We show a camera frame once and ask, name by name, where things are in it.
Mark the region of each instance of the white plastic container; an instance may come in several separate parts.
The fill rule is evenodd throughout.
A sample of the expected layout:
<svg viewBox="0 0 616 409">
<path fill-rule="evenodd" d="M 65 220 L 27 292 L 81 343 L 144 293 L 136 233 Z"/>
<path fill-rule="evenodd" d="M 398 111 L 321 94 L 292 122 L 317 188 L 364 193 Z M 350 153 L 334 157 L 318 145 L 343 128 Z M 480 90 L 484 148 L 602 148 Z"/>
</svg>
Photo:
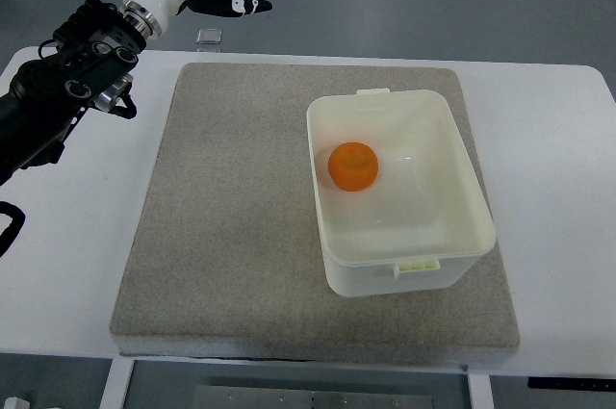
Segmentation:
<svg viewBox="0 0 616 409">
<path fill-rule="evenodd" d="M 496 230 L 449 105 L 430 90 L 359 90 L 307 112 L 317 218 L 329 286 L 343 296 L 451 286 L 496 243 Z M 376 180 L 339 189 L 333 149 L 375 152 Z"/>
</svg>

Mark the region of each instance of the white table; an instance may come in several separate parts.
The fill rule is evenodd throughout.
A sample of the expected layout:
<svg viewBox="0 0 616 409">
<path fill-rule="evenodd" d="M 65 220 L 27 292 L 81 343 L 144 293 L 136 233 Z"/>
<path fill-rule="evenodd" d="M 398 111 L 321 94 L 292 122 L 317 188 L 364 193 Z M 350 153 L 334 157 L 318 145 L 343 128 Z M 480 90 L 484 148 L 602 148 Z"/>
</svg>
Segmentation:
<svg viewBox="0 0 616 409">
<path fill-rule="evenodd" d="M 36 57 L 34 47 L 18 52 L 0 90 Z M 0 188 L 27 216 L 0 259 L 1 352 L 117 356 L 108 325 L 184 64 L 436 66 L 460 78 L 521 335 L 516 356 L 470 371 L 616 376 L 616 104 L 595 69 L 157 51 L 140 59 L 135 119 L 88 113 L 57 165 L 20 170 Z"/>
</svg>

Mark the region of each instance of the gray felt mat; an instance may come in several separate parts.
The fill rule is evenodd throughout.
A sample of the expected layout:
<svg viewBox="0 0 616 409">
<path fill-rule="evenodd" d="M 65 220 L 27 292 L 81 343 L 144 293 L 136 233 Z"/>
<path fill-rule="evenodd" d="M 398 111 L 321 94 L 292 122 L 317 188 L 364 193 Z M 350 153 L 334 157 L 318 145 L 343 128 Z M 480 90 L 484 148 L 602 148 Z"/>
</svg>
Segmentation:
<svg viewBox="0 0 616 409">
<path fill-rule="evenodd" d="M 515 352 L 498 245 L 448 289 L 343 298 L 327 285 L 306 110 L 373 88 L 441 93 L 483 186 L 448 69 L 182 69 L 111 323 L 121 353 L 447 365 Z"/>
</svg>

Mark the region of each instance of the orange ball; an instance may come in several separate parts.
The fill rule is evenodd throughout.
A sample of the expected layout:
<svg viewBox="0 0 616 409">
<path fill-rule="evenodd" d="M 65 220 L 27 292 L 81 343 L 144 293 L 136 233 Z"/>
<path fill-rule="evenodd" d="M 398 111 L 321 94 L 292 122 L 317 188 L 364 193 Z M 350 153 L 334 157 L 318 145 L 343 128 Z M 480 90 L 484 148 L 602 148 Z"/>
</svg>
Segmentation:
<svg viewBox="0 0 616 409">
<path fill-rule="evenodd" d="M 378 173 L 376 154 L 362 142 L 345 142 L 336 147 L 327 162 L 329 176 L 344 191 L 361 191 Z"/>
</svg>

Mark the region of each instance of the black cable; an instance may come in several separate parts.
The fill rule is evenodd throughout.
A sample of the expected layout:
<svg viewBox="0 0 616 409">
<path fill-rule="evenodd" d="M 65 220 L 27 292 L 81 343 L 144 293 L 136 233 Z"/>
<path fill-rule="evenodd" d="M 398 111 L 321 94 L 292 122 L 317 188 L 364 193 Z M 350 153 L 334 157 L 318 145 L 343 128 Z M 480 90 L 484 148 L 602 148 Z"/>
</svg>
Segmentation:
<svg viewBox="0 0 616 409">
<path fill-rule="evenodd" d="M 55 40 L 52 38 L 44 41 L 41 45 L 38 46 L 38 57 L 42 59 L 42 49 L 47 46 L 49 43 L 53 43 Z"/>
<path fill-rule="evenodd" d="M 11 224 L 0 234 L 0 257 L 4 255 L 19 235 L 26 220 L 24 213 L 9 202 L 0 202 L 0 214 L 11 218 Z"/>
</svg>

